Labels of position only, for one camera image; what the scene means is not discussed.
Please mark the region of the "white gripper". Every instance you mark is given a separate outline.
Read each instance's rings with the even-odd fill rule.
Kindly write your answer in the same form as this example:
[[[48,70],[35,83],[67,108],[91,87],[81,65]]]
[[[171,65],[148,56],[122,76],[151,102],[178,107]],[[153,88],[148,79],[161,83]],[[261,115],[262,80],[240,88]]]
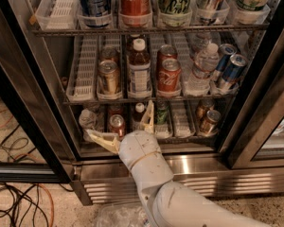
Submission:
[[[128,169],[135,163],[155,152],[161,152],[154,133],[154,103],[150,100],[144,112],[140,125],[143,131],[133,131],[127,134],[120,143],[119,135],[113,132],[87,130],[93,142],[112,152],[119,153],[119,158]]]

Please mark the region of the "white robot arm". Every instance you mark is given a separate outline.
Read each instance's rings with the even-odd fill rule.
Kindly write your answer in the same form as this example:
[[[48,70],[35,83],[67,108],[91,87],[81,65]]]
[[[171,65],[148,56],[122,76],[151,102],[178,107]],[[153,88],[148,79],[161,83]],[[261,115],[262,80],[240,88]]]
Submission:
[[[153,117],[154,105],[149,102],[140,131],[124,137],[112,132],[87,132],[95,143],[118,155],[131,172],[151,227],[271,227],[234,214],[175,182],[153,135]]]

